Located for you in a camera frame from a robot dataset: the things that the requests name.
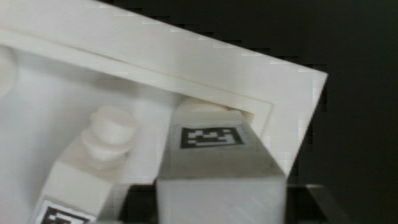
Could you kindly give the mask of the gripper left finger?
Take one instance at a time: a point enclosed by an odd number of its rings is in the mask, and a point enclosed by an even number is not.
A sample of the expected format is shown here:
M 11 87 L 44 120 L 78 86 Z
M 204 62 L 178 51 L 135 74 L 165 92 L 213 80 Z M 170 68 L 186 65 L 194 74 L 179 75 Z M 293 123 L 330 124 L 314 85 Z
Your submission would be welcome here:
M 115 220 L 121 224 L 158 224 L 156 186 L 121 184 L 115 187 Z

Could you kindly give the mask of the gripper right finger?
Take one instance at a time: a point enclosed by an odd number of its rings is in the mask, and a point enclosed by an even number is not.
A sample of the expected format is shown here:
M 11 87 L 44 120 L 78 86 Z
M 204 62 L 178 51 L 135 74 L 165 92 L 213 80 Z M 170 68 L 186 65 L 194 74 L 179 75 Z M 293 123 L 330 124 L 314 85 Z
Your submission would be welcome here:
M 290 185 L 286 190 L 284 224 L 350 224 L 323 185 Z

